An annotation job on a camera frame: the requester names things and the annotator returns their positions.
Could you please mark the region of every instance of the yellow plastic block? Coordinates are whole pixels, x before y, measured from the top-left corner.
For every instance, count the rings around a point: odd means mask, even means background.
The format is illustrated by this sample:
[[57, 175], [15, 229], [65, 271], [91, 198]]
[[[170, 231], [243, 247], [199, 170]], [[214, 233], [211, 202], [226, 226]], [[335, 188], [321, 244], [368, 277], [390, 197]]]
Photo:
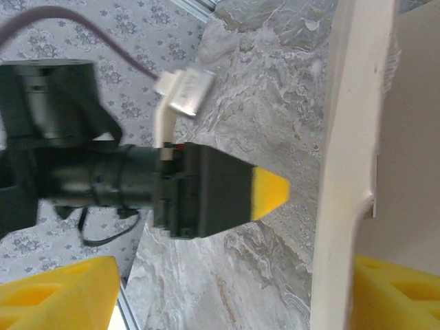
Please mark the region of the yellow plastic block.
[[107, 330], [119, 287], [112, 256], [0, 285], [0, 330]]
[[289, 199], [289, 181], [255, 166], [252, 178], [251, 220], [264, 217]]
[[440, 329], [440, 277], [356, 256], [351, 329]]

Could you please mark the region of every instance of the white plastic part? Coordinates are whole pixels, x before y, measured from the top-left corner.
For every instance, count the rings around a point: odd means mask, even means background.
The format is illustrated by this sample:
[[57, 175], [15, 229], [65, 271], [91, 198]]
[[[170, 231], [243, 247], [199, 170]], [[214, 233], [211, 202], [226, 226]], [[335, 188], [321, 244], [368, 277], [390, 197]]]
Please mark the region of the white plastic part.
[[155, 114], [155, 148], [174, 143], [174, 129], [177, 116], [195, 117], [206, 97], [214, 74], [193, 67], [174, 74], [163, 72], [155, 90], [164, 97]]
[[343, 330], [358, 223], [375, 201], [384, 73], [396, 0], [340, 0], [327, 66], [311, 330]]

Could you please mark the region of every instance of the black cylinder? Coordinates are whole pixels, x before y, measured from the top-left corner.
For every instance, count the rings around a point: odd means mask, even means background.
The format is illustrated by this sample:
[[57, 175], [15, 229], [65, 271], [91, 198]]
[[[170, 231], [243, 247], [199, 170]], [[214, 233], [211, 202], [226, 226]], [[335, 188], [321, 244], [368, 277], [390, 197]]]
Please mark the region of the black cylinder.
[[36, 151], [38, 192], [56, 206], [150, 208], [157, 150], [125, 145], [93, 148], [42, 148]]

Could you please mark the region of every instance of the gray patterned background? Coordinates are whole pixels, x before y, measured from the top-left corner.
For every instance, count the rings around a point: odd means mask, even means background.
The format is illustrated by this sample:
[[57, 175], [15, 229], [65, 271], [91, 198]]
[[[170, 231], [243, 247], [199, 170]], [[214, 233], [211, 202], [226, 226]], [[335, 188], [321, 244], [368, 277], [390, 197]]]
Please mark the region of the gray patterned background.
[[[204, 30], [203, 23], [169, 0], [0, 0], [0, 23], [26, 8], [42, 5], [63, 6], [83, 14], [156, 74], [192, 61]], [[152, 144], [151, 120], [158, 100], [153, 82], [91, 32], [69, 21], [46, 20], [22, 31], [0, 53], [2, 61], [37, 58], [96, 61], [102, 104], [119, 119], [125, 142]], [[144, 222], [103, 247], [84, 247], [78, 239], [77, 220], [78, 212], [68, 220], [57, 219], [50, 205], [42, 203], [37, 226], [0, 241], [0, 283], [102, 254], [114, 255], [121, 275], [128, 276]], [[87, 238], [111, 236], [132, 221], [119, 220], [111, 210], [92, 209], [85, 229]]]

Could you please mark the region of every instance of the cable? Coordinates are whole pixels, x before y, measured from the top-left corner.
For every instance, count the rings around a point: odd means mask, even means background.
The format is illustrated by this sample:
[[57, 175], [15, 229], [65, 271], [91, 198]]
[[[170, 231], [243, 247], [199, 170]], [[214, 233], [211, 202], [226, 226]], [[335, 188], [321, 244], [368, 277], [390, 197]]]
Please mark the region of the cable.
[[27, 26], [41, 21], [43, 19], [68, 19], [77, 22], [91, 32], [96, 34], [102, 41], [104, 41], [112, 50], [120, 55], [128, 64], [139, 70], [143, 74], [157, 80], [158, 77], [145, 68], [141, 63], [137, 62], [129, 53], [124, 51], [113, 39], [103, 32], [99, 27], [94, 25], [91, 21], [86, 19], [73, 10], [57, 7], [55, 5], [44, 5], [41, 7], [32, 8], [12, 17], [8, 22], [0, 27], [0, 49], [16, 34], [18, 31]]

